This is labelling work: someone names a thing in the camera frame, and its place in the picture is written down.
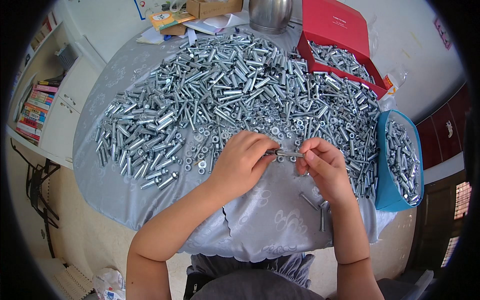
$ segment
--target blue bowl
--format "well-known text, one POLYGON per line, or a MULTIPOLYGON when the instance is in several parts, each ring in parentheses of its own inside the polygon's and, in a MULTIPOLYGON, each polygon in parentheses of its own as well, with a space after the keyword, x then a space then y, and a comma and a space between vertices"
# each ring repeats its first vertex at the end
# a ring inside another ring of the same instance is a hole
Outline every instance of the blue bowl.
POLYGON ((384 111, 380 114, 377 123, 377 143, 380 147, 380 153, 378 155, 378 186, 377 197, 375 199, 375 208, 387 212, 399 212, 418 206, 423 199, 423 161, 421 156, 420 138, 417 128, 409 118, 407 118, 398 110, 392 109, 384 111), (388 168, 387 160, 389 156, 386 152, 387 138, 385 133, 385 127, 387 125, 388 119, 392 119, 395 122, 403 124, 405 126, 405 128, 407 129, 407 135, 413 143, 413 146, 415 147, 415 153, 417 154, 417 158, 420 161, 420 167, 415 173, 415 176, 417 176, 417 182, 419 182, 417 193, 420 197, 420 200, 415 205, 410 205, 402 197, 402 195, 400 195, 400 191, 398 190, 398 187, 394 182, 392 173, 390 173, 390 169, 388 168))

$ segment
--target window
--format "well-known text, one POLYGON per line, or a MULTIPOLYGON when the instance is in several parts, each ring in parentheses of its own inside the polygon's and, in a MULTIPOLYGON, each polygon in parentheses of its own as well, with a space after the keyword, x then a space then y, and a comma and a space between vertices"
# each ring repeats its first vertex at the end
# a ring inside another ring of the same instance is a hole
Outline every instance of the window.
POLYGON ((456 243, 458 242, 458 237, 450 238, 448 241, 447 252, 445 252, 444 261, 442 262, 441 268, 445 267, 452 256, 453 250, 455 249, 456 243))
POLYGON ((456 186, 456 201, 455 201, 455 217, 454 220, 460 219, 467 214, 468 203, 470 202, 470 193, 472 187, 468 182, 463 182, 456 186))

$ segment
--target white cabinet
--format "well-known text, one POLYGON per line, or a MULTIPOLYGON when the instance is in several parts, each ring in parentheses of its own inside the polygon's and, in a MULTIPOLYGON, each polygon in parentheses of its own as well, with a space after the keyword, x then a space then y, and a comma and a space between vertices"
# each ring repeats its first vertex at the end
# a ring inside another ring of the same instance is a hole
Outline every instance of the white cabinet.
POLYGON ((65 83, 62 82, 57 93, 66 104, 78 113, 82 113, 88 94, 98 78, 98 73, 87 58, 79 57, 77 60, 63 79, 65 83))
POLYGON ((79 57, 63 79, 40 136, 38 147, 52 154, 62 165, 72 163, 73 138, 80 113, 98 78, 85 57, 79 57))
POLYGON ((73 137, 80 114, 60 96, 52 106, 38 146, 59 159, 72 162, 73 137))

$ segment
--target round table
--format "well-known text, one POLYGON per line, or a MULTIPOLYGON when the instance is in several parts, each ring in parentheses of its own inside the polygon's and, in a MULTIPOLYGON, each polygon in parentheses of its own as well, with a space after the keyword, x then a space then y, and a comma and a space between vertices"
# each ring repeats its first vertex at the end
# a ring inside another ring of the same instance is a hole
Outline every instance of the round table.
MULTIPOLYGON (((240 34, 248 30, 288 51, 297 45, 301 34, 300 25, 278 36, 263 35, 248 26, 239 28, 240 34)), ((230 34, 234 29, 227 28, 225 32, 230 34)), ((133 230, 139 230, 208 177, 208 174, 200 175, 195 167, 187 172, 175 164, 168 167, 170 172, 180 173, 173 184, 162 191, 155 187, 140 190, 145 179, 121 176, 120 168, 111 161, 103 168, 99 165, 94 135, 105 117, 104 110, 117 91, 131 90, 133 84, 147 78, 162 59, 172 58, 178 46, 186 41, 175 36, 160 45, 148 45, 136 43, 139 36, 125 43, 99 76, 85 103, 73 140, 73 171, 85 201, 101 214, 133 230)), ((187 128, 181 133, 188 145, 193 138, 191 130, 187 128)), ((178 155, 185 157, 186 151, 184 146, 178 155)), ((272 163, 252 190, 202 222, 179 252, 258 262, 332 246, 330 214, 325 216, 326 231, 320 232, 320 212, 298 197, 300 191, 316 202, 322 200, 313 180, 296 174, 294 164, 272 163)), ((359 199, 370 242, 378 240, 380 231, 396 215, 376 211, 373 202, 372 199, 359 199)))

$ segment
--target tiled floor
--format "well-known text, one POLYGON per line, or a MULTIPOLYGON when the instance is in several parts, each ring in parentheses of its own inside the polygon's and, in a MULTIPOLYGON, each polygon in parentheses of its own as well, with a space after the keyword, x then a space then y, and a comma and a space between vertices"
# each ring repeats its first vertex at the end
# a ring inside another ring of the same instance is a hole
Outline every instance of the tiled floor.
MULTIPOLYGON (((57 257, 75 264, 87 277, 103 267, 114 267, 124 276, 127 253, 135 232, 93 210, 83 200, 73 171, 61 168, 52 176, 50 202, 60 216, 60 228, 52 229, 52 243, 57 257)), ((376 279, 399 275, 408 260, 415 227, 415 209, 398 213, 371 246, 376 279)), ((310 270, 311 289, 327 297, 336 290, 336 260, 333 248, 313 251, 316 258, 310 270)), ((190 256, 176 254, 167 262, 170 290, 174 300, 182 299, 185 269, 190 256)))

